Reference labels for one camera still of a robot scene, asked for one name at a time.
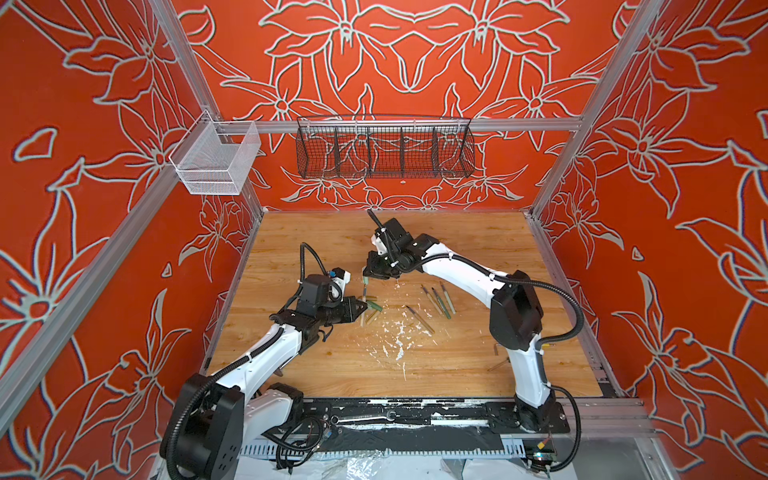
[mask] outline electrical wire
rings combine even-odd
[[[576,426],[575,426],[576,427],[575,428],[576,432],[574,434],[574,446],[571,449],[571,452],[568,453],[568,457],[566,457],[565,460],[563,460],[562,462],[558,463],[557,465],[549,467],[549,469],[547,469],[546,467],[542,467],[540,465],[531,464],[530,465],[531,470],[533,470],[535,472],[546,472],[547,470],[549,470],[550,472],[559,472],[559,471],[561,471],[563,468],[567,467],[568,465],[571,464],[571,462],[574,461],[574,458],[576,457],[576,453],[578,452],[579,443],[581,442],[581,415],[579,415],[579,412],[578,412],[578,406],[576,405],[576,399],[574,399],[573,395],[571,395],[571,393],[568,390],[564,389],[561,386],[550,385],[549,388],[551,388],[553,390],[557,390],[558,392],[560,392],[563,395],[567,396],[568,397],[568,401],[571,402],[571,407],[574,410],[574,423],[576,424]]]
[[[376,217],[376,215],[372,212],[372,210],[367,210],[367,212],[368,212],[368,215],[373,219],[373,221],[376,222],[376,225],[378,225],[379,228],[382,228],[381,222]],[[397,259],[392,256],[392,251],[394,249],[391,248],[391,245],[389,243],[388,232],[384,232],[384,235],[380,236],[380,237],[384,237],[382,239],[382,242],[384,243],[384,247],[387,250],[387,254],[389,255],[389,258],[392,260],[392,262],[397,261]],[[555,286],[555,285],[552,285],[551,283],[541,282],[541,281],[538,281],[538,280],[513,279],[513,278],[507,278],[506,276],[498,276],[495,273],[493,273],[492,271],[490,271],[487,268],[485,268],[484,266],[480,265],[479,263],[476,263],[476,262],[470,260],[469,258],[462,257],[461,255],[456,255],[456,254],[448,255],[447,253],[437,253],[435,255],[431,255],[429,257],[426,257],[426,258],[423,258],[423,259],[417,261],[415,264],[410,266],[410,268],[403,268],[402,265],[401,265],[399,269],[403,273],[409,273],[409,272],[412,272],[413,270],[418,269],[419,267],[421,267],[425,263],[431,262],[433,260],[438,260],[438,259],[441,259],[441,258],[447,258],[449,260],[458,260],[459,262],[465,263],[465,264],[471,266],[472,268],[474,268],[475,270],[477,270],[478,272],[488,276],[489,278],[491,278],[491,280],[495,280],[495,281],[498,281],[498,282],[501,282],[501,283],[507,283],[507,284],[510,284],[510,285],[529,285],[529,286],[533,286],[533,287],[549,290],[551,292],[555,292],[556,294],[558,294],[561,297],[563,297],[568,302],[568,304],[571,306],[571,308],[573,309],[574,314],[576,315],[576,322],[575,322],[573,328],[568,330],[566,333],[562,333],[560,335],[546,336],[544,338],[540,338],[536,342],[536,344],[535,344],[535,348],[536,348],[536,351],[537,351],[536,359],[537,359],[538,370],[539,370],[539,374],[541,376],[541,380],[550,389],[553,389],[553,390],[556,390],[558,392],[561,392],[565,396],[567,396],[568,400],[571,402],[571,406],[573,407],[573,410],[574,410],[574,420],[575,420],[575,424],[576,424],[575,425],[575,434],[574,434],[574,447],[571,450],[571,453],[568,454],[568,457],[563,462],[558,463],[556,466],[551,467],[549,469],[551,472],[558,472],[558,471],[562,470],[563,468],[567,467],[571,462],[573,462],[573,459],[576,456],[576,452],[578,451],[579,442],[581,441],[581,417],[579,415],[578,406],[576,405],[576,400],[574,400],[574,398],[570,394],[570,392],[568,390],[560,387],[560,386],[555,386],[555,385],[552,385],[552,384],[548,383],[548,381],[547,381],[547,374],[544,371],[544,361],[543,361],[543,359],[541,357],[541,354],[538,353],[538,352],[541,351],[541,347],[545,343],[563,342],[565,340],[572,339],[576,335],[579,334],[581,329],[584,328],[584,322],[586,320],[584,318],[584,311],[581,309],[581,305],[579,305],[578,301],[573,296],[571,296],[571,294],[569,294],[568,292],[566,292],[565,290],[563,290],[559,286]],[[546,471],[546,468],[539,467],[538,465],[531,465],[531,468],[533,470],[535,470],[536,472],[545,472]]]
[[[320,259],[320,255],[317,254],[315,249],[313,249],[308,243],[302,242],[301,245],[299,245],[299,287],[296,288],[296,292],[288,299],[285,305],[283,305],[283,308],[278,310],[278,313],[282,313],[287,309],[291,303],[295,302],[299,295],[301,295],[301,289],[303,288],[304,279],[306,278],[306,264],[304,261],[304,250],[309,250],[313,257],[315,257],[315,260],[317,260],[317,264],[320,267],[320,271],[323,272],[323,275],[328,276],[328,270],[326,270],[325,266],[323,265],[323,261]]]
[[[300,440],[296,440],[295,442],[288,443],[287,442],[288,436],[295,433],[305,423],[310,424],[310,431],[309,433],[307,433],[306,439],[300,439]],[[329,426],[328,422],[326,422],[325,420],[318,419],[316,417],[306,417],[302,419],[299,425],[297,425],[294,429],[286,430],[286,432],[283,434],[283,437],[280,438],[280,441],[284,444],[290,445],[290,447],[284,448],[283,446],[278,444],[277,449],[275,451],[275,462],[278,470],[281,470],[283,468],[288,468],[288,473],[291,474],[293,473],[293,469],[295,467],[303,465],[310,458],[312,458],[312,455],[314,455],[317,447],[319,446],[320,442],[323,440],[323,434],[324,434],[323,423],[326,424],[326,426]],[[312,434],[314,432],[315,427],[317,427],[317,437],[310,444],[310,439],[312,438]],[[311,449],[306,453],[304,458],[302,458],[301,460],[289,460],[288,455],[291,455],[292,452],[294,454],[303,453],[297,450],[296,447],[300,447],[300,448],[311,447]]]
[[[181,436],[181,427],[184,425],[184,423],[189,418],[189,415],[192,413],[192,411],[195,409],[195,406],[198,404],[200,400],[203,399],[205,394],[210,390],[210,387],[214,386],[216,382],[221,380],[223,376],[225,376],[227,373],[234,371],[237,367],[242,366],[246,363],[248,363],[250,360],[254,359],[259,354],[263,353],[266,349],[270,348],[272,345],[277,342],[277,340],[280,339],[280,337],[283,335],[284,329],[278,329],[275,336],[268,339],[266,342],[262,343],[260,346],[255,348],[250,355],[245,355],[244,357],[236,360],[235,362],[225,366],[218,372],[214,373],[212,376],[208,377],[208,380],[201,386],[195,393],[192,394],[190,397],[189,402],[184,407],[184,410],[181,411],[181,414],[179,415],[178,420],[176,423],[174,423],[174,427],[170,432],[170,436],[168,437],[168,444],[166,445],[165,449],[165,462],[166,462],[166,468],[168,470],[168,475],[171,477],[172,480],[196,480],[197,475],[194,475],[192,477],[186,477],[179,472],[178,464],[176,462],[176,447],[179,442],[179,437]]]

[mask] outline paint brush handle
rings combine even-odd
[[[440,304],[440,308],[442,309],[443,315],[445,315],[445,318],[450,320],[451,314],[448,312],[448,309],[445,307],[445,304],[442,302],[442,298],[440,298],[440,295],[438,295],[437,290],[435,290],[435,287],[432,288],[432,292],[435,294],[435,298]]]
[[[435,335],[435,329],[433,329],[433,328],[432,328],[432,326],[431,326],[431,325],[429,325],[429,324],[426,322],[426,320],[424,320],[424,319],[422,318],[422,316],[421,316],[421,315],[419,315],[418,313],[416,313],[416,311],[415,311],[413,308],[411,308],[410,306],[407,306],[407,305],[406,305],[406,308],[407,308],[407,309],[410,311],[411,315],[413,315],[413,318],[415,318],[415,319],[416,319],[416,321],[418,321],[419,323],[421,323],[421,324],[422,324],[422,326],[423,326],[423,327],[426,329],[426,331],[427,331],[427,332],[429,332],[429,334],[430,334],[430,335]]]
[[[437,302],[435,301],[435,299],[433,299],[433,298],[432,298],[432,295],[429,295],[429,292],[427,291],[427,289],[426,289],[426,288],[425,288],[423,285],[422,285],[422,289],[424,290],[424,294],[427,296],[427,300],[429,300],[429,302],[432,304],[432,306],[434,306],[434,307],[435,307],[435,312],[436,312],[438,315],[439,315],[439,314],[441,314],[441,313],[442,313],[442,310],[441,310],[441,309],[440,309],[440,307],[438,306],[438,304],[437,304]]]
[[[456,309],[453,307],[453,302],[451,301],[451,296],[448,295],[448,290],[445,289],[445,285],[440,282],[440,287],[442,288],[442,293],[445,295],[445,301],[448,302],[448,306],[451,307],[451,313],[456,314]]]

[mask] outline wrench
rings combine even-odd
[[[350,417],[339,417],[334,415],[331,417],[331,425],[338,425],[340,423],[352,423],[352,422],[365,422],[366,420],[386,420],[392,422],[395,420],[395,411],[388,410],[383,415],[353,415]]]

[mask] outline floral wall pattern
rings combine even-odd
[[[1,376],[200,109],[145,0],[4,2],[0,51]],[[253,222],[176,186],[0,439],[0,478],[146,476]]]
[[[0,440],[0,478],[147,477],[254,220],[177,184]]]
[[[0,31],[1,375],[200,110],[143,0],[13,2]]]
[[[667,2],[542,218],[683,478],[768,476],[767,25]]]
[[[578,116],[637,4],[174,0],[224,117],[266,121]],[[480,134],[470,178],[402,183],[302,180],[291,136],[269,134],[250,179],[261,203],[278,210],[508,210],[531,205],[566,138],[557,131]]]

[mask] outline wooden table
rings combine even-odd
[[[550,282],[534,238],[520,213],[397,212],[414,237],[429,233],[480,264],[509,273],[523,270]],[[376,225],[365,212],[268,213],[259,229],[246,269],[211,362],[211,371],[240,358],[271,326],[268,317],[296,290],[299,245],[306,241],[328,270],[352,273],[346,295],[362,295],[362,268]],[[306,255],[307,273],[319,269]],[[371,279],[368,295],[384,306],[370,326],[338,325],[326,343],[318,342],[266,385],[283,382],[306,396],[512,396],[515,379],[506,352],[494,353],[488,309],[463,290],[445,287],[457,309],[451,320],[439,315],[421,285],[440,291],[439,279],[408,273],[400,280]],[[559,297],[537,290],[544,307],[544,335],[563,333],[571,323]],[[410,305],[436,330],[429,335],[403,305]],[[550,381],[575,396],[601,396],[600,388],[576,339],[545,350]]]

